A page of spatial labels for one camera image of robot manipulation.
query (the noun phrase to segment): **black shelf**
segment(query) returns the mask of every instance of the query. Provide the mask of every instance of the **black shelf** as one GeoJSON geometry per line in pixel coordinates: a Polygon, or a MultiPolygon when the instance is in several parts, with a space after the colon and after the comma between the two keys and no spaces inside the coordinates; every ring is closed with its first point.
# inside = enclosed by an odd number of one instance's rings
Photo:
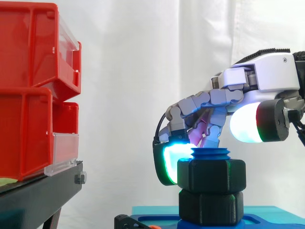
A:
{"type": "Polygon", "coordinates": [[[78,175],[83,164],[58,173],[0,187],[0,229],[56,228],[61,207],[82,185],[78,175]]]}

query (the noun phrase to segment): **black clamp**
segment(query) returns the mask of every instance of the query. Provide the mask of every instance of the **black clamp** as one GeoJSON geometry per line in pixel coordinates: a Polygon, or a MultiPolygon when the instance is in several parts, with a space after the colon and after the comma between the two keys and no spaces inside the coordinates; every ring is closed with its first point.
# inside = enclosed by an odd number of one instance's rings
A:
{"type": "Polygon", "coordinates": [[[151,229],[141,222],[127,215],[118,215],[114,218],[114,229],[151,229]]]}

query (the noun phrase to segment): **white backdrop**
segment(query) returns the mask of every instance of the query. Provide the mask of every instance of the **white backdrop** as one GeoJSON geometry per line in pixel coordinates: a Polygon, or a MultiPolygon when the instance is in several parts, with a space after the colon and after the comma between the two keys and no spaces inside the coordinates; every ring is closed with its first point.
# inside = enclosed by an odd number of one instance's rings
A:
{"type": "MultiPolygon", "coordinates": [[[[132,206],[177,205],[155,174],[152,138],[167,107],[208,89],[213,74],[263,48],[305,50],[302,0],[54,0],[82,42],[80,154],[88,181],[59,229],[111,229],[132,206]]],[[[305,217],[305,149],[244,144],[226,124],[221,146],[247,164],[246,205],[305,217]]]]}

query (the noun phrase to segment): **screw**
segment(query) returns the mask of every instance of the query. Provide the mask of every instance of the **screw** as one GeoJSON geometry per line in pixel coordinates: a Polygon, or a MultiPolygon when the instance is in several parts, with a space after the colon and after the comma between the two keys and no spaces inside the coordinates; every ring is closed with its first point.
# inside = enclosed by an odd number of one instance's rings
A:
{"type": "Polygon", "coordinates": [[[87,181],[87,173],[85,171],[81,171],[77,177],[77,184],[83,185],[87,181]]]}

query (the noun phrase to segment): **black cable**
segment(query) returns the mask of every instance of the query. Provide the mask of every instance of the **black cable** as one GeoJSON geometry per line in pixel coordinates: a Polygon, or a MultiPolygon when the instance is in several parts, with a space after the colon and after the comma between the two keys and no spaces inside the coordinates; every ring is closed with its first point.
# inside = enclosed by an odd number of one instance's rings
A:
{"type": "Polygon", "coordinates": [[[299,124],[298,123],[292,123],[295,126],[295,129],[297,131],[297,133],[300,133],[300,129],[299,129],[299,124]]]}
{"type": "Polygon", "coordinates": [[[300,128],[305,129],[305,125],[301,121],[298,121],[297,124],[300,128]]]}
{"type": "Polygon", "coordinates": [[[303,123],[301,123],[300,121],[292,123],[295,126],[296,132],[299,135],[299,139],[301,140],[301,142],[303,143],[303,145],[305,146],[305,125],[303,123]]]}
{"type": "Polygon", "coordinates": [[[160,128],[161,128],[161,125],[162,125],[162,122],[163,120],[165,119],[165,113],[162,115],[158,125],[157,125],[157,129],[156,129],[156,133],[154,135],[154,138],[153,138],[153,142],[152,142],[152,146],[154,147],[154,145],[156,144],[159,144],[160,143],[160,140],[159,140],[159,131],[160,131],[160,128]]]}
{"type": "Polygon", "coordinates": [[[163,120],[165,119],[165,113],[162,115],[158,125],[157,125],[157,129],[156,129],[156,133],[155,133],[155,137],[157,137],[159,135],[159,132],[160,132],[160,128],[161,128],[161,125],[162,125],[162,122],[163,120]]]}

